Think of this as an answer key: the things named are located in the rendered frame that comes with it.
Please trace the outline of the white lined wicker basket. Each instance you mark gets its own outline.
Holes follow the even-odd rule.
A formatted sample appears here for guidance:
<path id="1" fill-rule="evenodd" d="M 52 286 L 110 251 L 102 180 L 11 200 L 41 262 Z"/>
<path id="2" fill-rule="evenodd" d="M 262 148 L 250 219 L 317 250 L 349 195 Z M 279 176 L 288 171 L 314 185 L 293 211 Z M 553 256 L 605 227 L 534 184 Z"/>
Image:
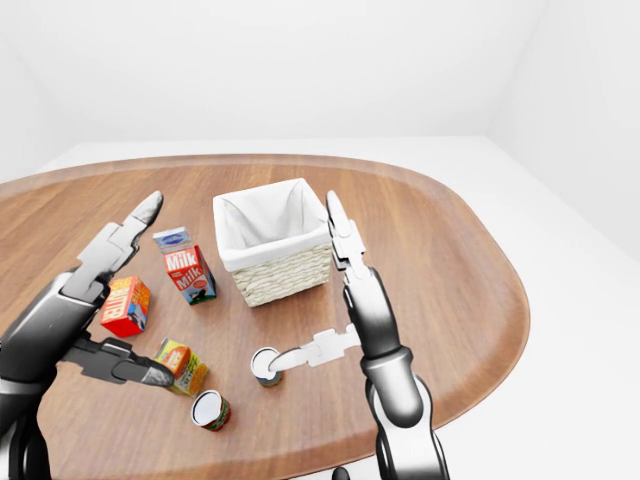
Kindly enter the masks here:
<path id="1" fill-rule="evenodd" d="M 328 214 L 305 179 L 220 194 L 212 207 L 219 257 L 248 306 L 329 280 Z"/>

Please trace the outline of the red milk carton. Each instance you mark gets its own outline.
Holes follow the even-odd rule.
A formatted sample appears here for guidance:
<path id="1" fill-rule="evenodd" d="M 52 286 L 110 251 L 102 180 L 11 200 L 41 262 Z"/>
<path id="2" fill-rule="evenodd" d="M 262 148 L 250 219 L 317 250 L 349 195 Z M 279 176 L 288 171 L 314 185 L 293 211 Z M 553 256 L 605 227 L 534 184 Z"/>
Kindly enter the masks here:
<path id="1" fill-rule="evenodd" d="M 185 227 L 153 234 L 168 276 L 189 305 L 216 297 L 215 279 Z"/>

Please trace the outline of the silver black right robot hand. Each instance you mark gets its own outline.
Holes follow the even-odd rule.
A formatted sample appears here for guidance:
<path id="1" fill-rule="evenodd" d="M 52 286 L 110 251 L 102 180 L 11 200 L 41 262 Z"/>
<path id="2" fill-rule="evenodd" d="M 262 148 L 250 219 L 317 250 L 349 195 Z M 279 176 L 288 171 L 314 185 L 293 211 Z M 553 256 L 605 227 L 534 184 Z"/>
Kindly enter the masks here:
<path id="1" fill-rule="evenodd" d="M 362 348 L 367 358 L 380 358 L 400 347 L 395 316 L 377 271 L 363 260 L 366 251 L 356 223 L 349 219 L 334 191 L 326 194 L 328 226 L 336 269 L 344 273 L 343 299 L 350 323 L 342 333 L 328 329 L 302 346 L 279 354 L 270 372 L 303 364 L 316 367 L 342 358 L 351 347 Z"/>

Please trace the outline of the red labelled tin can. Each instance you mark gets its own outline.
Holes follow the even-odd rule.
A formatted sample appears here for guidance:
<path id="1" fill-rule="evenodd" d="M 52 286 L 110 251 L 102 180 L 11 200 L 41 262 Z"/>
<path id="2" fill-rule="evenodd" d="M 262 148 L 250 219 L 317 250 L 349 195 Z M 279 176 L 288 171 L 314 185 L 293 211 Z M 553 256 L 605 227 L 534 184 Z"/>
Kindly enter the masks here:
<path id="1" fill-rule="evenodd" d="M 230 415 L 229 402 L 216 390 L 202 392 L 191 409 L 193 423 L 209 431 L 221 430 L 228 423 Z"/>

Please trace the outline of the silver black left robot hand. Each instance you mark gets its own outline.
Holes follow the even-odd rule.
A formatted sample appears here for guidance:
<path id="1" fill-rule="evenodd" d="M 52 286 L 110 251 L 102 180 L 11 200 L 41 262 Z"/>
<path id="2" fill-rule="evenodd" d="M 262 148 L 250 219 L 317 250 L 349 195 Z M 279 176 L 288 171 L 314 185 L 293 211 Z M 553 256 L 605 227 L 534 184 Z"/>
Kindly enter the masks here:
<path id="1" fill-rule="evenodd" d="M 129 344 L 114 338 L 97 343 L 87 332 L 110 293 L 110 280 L 137 253 L 162 203 L 162 193 L 155 191 L 123 223 L 107 224 L 78 255 L 81 265 L 56 276 L 36 296 L 0 336 L 0 376 L 30 383 L 64 360 L 81 366 L 86 376 L 116 384 L 173 383 L 166 366 L 136 355 Z"/>

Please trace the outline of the red orange butter box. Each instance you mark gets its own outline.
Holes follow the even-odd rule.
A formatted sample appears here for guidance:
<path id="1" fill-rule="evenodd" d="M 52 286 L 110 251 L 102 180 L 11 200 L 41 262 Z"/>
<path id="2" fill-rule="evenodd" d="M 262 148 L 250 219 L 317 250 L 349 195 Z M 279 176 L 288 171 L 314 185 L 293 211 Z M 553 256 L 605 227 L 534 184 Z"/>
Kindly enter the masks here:
<path id="1" fill-rule="evenodd" d="M 149 288 L 139 276 L 112 280 L 109 287 L 100 324 L 121 338 L 144 332 L 151 297 Z"/>

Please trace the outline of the green labelled tin can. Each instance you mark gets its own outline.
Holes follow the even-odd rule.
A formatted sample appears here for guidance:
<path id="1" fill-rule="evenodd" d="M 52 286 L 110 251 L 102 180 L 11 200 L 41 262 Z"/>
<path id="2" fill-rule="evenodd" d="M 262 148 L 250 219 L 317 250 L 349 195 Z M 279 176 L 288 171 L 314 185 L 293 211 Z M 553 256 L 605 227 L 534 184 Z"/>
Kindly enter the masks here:
<path id="1" fill-rule="evenodd" d="M 270 363 L 279 355 L 272 347 L 263 347 L 257 350 L 251 358 L 250 369 L 259 384 L 263 387 L 273 387 L 282 380 L 281 371 L 270 371 Z"/>

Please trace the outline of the orange juice carton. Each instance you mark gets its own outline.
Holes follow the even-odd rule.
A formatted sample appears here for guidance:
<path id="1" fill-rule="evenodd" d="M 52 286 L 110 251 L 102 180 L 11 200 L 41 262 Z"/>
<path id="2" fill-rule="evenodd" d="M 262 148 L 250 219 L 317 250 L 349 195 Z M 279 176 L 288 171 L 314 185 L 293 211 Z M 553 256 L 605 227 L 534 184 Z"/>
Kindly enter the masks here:
<path id="1" fill-rule="evenodd" d="M 173 384 L 167 390 L 193 398 L 199 395 L 208 367 L 190 347 L 165 337 L 153 359 L 174 375 Z"/>

